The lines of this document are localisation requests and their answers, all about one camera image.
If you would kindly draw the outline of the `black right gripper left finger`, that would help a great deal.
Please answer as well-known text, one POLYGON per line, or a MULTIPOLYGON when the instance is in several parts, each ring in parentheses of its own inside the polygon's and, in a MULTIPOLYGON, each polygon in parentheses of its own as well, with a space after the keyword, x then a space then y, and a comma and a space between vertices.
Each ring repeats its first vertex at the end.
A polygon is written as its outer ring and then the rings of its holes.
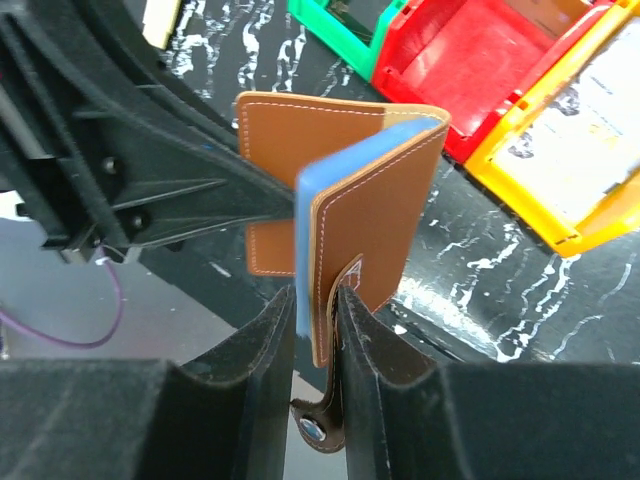
POLYGON ((185 366, 17 360, 1 366, 5 479, 279 479, 295 295, 185 366))

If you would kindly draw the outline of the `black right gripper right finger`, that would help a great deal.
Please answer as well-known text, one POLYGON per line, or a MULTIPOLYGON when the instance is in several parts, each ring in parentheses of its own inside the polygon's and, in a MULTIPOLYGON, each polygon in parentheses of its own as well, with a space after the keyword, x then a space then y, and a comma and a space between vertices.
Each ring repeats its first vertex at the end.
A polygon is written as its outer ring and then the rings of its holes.
POLYGON ((639 370, 439 363, 341 288, 337 321, 352 479, 635 479, 639 370))

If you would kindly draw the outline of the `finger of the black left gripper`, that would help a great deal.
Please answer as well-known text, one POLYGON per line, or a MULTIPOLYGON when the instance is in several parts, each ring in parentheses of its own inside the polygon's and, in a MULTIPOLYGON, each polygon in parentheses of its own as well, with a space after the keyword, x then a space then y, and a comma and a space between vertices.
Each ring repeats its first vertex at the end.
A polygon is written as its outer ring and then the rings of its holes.
POLYGON ((125 187, 114 208, 129 222, 129 248, 175 244, 228 226, 292 217, 292 189, 243 158, 235 133, 206 135, 139 92, 134 102, 119 101, 121 88, 102 72, 91 80, 32 19, 30 14, 2 16, 1 62, 48 63, 122 120, 115 137, 125 187))
POLYGON ((97 80, 106 74, 116 98, 134 102, 139 92, 184 124, 206 135, 233 135, 234 129, 174 76, 147 44, 123 1, 31 1, 32 21, 60 49, 61 55, 97 80))

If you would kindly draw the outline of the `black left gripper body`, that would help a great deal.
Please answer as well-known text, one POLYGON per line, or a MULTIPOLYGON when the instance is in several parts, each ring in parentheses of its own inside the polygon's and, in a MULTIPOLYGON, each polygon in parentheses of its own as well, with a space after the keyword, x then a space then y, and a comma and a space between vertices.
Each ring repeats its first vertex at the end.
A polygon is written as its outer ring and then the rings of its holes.
POLYGON ((66 259, 130 246, 129 222, 114 208, 125 187, 122 123, 50 64, 2 60, 1 172, 44 230, 45 248, 66 259))

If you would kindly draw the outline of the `brown leather card holder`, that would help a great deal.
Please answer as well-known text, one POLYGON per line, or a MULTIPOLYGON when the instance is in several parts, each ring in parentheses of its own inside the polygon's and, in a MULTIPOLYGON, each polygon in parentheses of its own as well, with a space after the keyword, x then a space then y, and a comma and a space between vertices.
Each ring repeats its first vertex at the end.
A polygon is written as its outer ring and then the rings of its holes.
POLYGON ((246 227, 247 267, 295 281, 296 332, 328 372, 323 398, 295 399, 302 438, 334 453, 345 440, 336 310, 340 287, 370 312, 395 294, 451 122, 425 104, 247 91, 236 100, 238 147, 292 188, 294 216, 246 227))

